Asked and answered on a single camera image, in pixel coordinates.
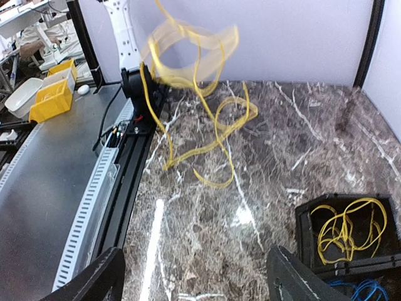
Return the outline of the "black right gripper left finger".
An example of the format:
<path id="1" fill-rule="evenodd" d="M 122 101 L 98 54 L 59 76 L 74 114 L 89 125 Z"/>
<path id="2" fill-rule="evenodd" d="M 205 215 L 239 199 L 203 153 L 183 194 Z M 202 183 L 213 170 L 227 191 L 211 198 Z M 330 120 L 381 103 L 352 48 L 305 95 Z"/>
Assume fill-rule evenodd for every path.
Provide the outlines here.
<path id="1" fill-rule="evenodd" d="M 125 279 L 123 250 L 111 247 L 66 285 L 43 300 L 121 300 Z"/>

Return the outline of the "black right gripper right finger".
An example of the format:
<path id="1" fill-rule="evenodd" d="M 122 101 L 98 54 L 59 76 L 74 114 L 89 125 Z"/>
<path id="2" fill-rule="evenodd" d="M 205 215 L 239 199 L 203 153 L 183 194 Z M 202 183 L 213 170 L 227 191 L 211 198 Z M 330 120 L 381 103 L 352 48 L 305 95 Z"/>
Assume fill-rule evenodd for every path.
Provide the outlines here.
<path id="1" fill-rule="evenodd" d="M 271 247 L 267 257 L 267 273 L 271 300 L 349 300 L 282 246 Z"/>

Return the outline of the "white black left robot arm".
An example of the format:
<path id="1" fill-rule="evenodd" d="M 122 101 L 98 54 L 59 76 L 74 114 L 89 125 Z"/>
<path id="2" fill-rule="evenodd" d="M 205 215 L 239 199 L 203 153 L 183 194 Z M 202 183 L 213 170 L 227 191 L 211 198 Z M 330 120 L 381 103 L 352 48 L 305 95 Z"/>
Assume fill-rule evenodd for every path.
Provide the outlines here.
<path id="1" fill-rule="evenodd" d="M 158 109 L 155 83 L 148 68 L 140 69 L 142 59 L 130 18 L 130 2 L 126 0 L 101 1 L 110 18 L 117 44 L 122 90 L 133 105 L 134 118 L 151 119 Z"/>

